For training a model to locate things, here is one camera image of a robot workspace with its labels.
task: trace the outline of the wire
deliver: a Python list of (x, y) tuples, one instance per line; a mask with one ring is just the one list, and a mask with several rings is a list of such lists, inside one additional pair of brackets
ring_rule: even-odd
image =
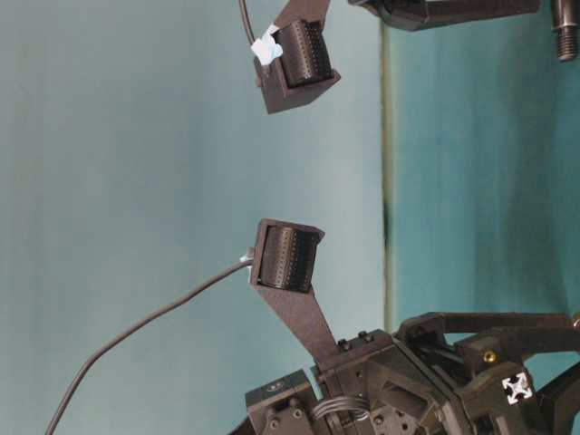
[(162, 315), (167, 314), (170, 311), (173, 311), (176, 308), (184, 305), (185, 303), (187, 303), (191, 299), (193, 299), (195, 296), (199, 295), (201, 292), (203, 292), (207, 288), (211, 287), (213, 284), (215, 284), (218, 281), (221, 281), (222, 279), (232, 275), (236, 271), (243, 269), (244, 267), (251, 266), (252, 262), (253, 262), (253, 260), (242, 261), (242, 262), (237, 263), (236, 265), (233, 265), (230, 268), (224, 270), (221, 274), (216, 275), (213, 278), (209, 278), (208, 281), (206, 281), (202, 285), (199, 285), (198, 287), (194, 288), (186, 295), (183, 295), (180, 299), (178, 299), (174, 303), (166, 305), (163, 308), (160, 308), (159, 310), (157, 310), (157, 311), (151, 313), (150, 315), (148, 315), (147, 317), (145, 317), (143, 320), (135, 323), (129, 329), (127, 329), (123, 333), (120, 333), (115, 338), (113, 338), (108, 343), (106, 343), (101, 349), (99, 349), (98, 351), (93, 353), (91, 355), (91, 357), (86, 361), (86, 363), (82, 365), (81, 369), (78, 371), (78, 373), (76, 374), (76, 376), (72, 380), (71, 385), (67, 389), (66, 393), (63, 396), (63, 399), (61, 400), (60, 404), (58, 405), (58, 408), (56, 409), (56, 412), (53, 415), (53, 419), (51, 420), (50, 424), (48, 425), (48, 429), (46, 429), (45, 435), (53, 435), (54, 434), (54, 431), (56, 430), (56, 426), (58, 425), (58, 422), (60, 421), (61, 417), (63, 416), (64, 411), (66, 410), (66, 407), (68, 406), (69, 402), (71, 401), (71, 398), (73, 397), (74, 392), (79, 387), (79, 384), (81, 383), (82, 378), (84, 378), (84, 376), (87, 374), (89, 369), (91, 369), (92, 365), (95, 364), (99, 358), (101, 358), (110, 349), (112, 349), (117, 344), (119, 344), (120, 342), (125, 340), (127, 337), (129, 337), (133, 333), (139, 331), (139, 329), (141, 329), (146, 324), (148, 324), (148, 323), (154, 321), (155, 319), (157, 319), (158, 317), (161, 317)]
[(313, 420), (320, 420), (327, 414), (339, 411), (352, 412), (356, 420), (366, 420), (370, 415), (371, 404), (363, 397), (337, 396), (318, 402), (310, 411)]
[(238, 0), (238, 2), (239, 10), (242, 13), (242, 23), (244, 23), (244, 29), (246, 29), (247, 40), (250, 42), (250, 45), (252, 45), (256, 38), (254, 37), (254, 31), (252, 30), (252, 24), (250, 23), (250, 16), (247, 13), (246, 0)]

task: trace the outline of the white marker sticker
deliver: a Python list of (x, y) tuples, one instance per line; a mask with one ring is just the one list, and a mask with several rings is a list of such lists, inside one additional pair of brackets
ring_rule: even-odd
[(262, 66), (268, 66), (274, 59), (283, 54), (282, 45), (276, 43), (273, 34), (278, 31), (278, 27), (270, 25), (264, 35), (252, 44), (252, 52), (259, 59)]
[(507, 402), (510, 405), (517, 405), (525, 399), (531, 398), (534, 393), (525, 373), (520, 373), (502, 381), (504, 391), (507, 395)]

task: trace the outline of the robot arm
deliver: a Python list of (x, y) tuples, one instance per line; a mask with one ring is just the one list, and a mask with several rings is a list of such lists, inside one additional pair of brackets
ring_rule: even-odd
[[(265, 219), (250, 284), (314, 357), (303, 371), (246, 395), (231, 435), (569, 435), (580, 411), (580, 364), (536, 392), (524, 360), (580, 350), (580, 317), (429, 313), (391, 336), (338, 343), (314, 298), (317, 228)], [(445, 334), (473, 334), (451, 346)]]
[[(289, 0), (262, 39), (256, 39), (246, 0), (238, 0), (246, 34), (256, 54), (257, 86), (268, 113), (310, 104), (340, 79), (323, 37), (330, 0)], [(577, 0), (551, 0), (557, 55), (576, 58)], [(540, 0), (349, 0), (389, 27), (418, 31), (469, 21), (533, 14)]]
[(349, 3), (366, 6), (389, 27), (408, 31), (533, 14), (540, 6), (539, 0), (349, 0)]

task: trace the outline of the black rubber roller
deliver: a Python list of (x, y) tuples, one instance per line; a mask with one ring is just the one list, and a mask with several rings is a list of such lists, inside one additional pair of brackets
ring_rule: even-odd
[(260, 268), (261, 284), (307, 293), (319, 242), (317, 233), (291, 227), (269, 227)]
[(333, 70), (320, 23), (294, 21), (275, 34), (289, 88), (332, 79)]

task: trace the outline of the teal backdrop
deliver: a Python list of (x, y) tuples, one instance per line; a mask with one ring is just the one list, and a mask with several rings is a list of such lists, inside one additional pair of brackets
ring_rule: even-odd
[[(386, 33), (393, 324), (580, 311), (580, 61), (557, 62), (550, 27), (544, 2), (536, 15)], [(531, 368), (541, 385), (577, 361)]]
[[(248, 1), (257, 32), (283, 4)], [(382, 326), (380, 26), (331, 17), (343, 80), (268, 117), (237, 2), (0, 2), (2, 434), (44, 433), (94, 349), (236, 262), (263, 217), (326, 231), (337, 337)], [(246, 391), (310, 364), (242, 271), (107, 354), (57, 433), (228, 433)]]

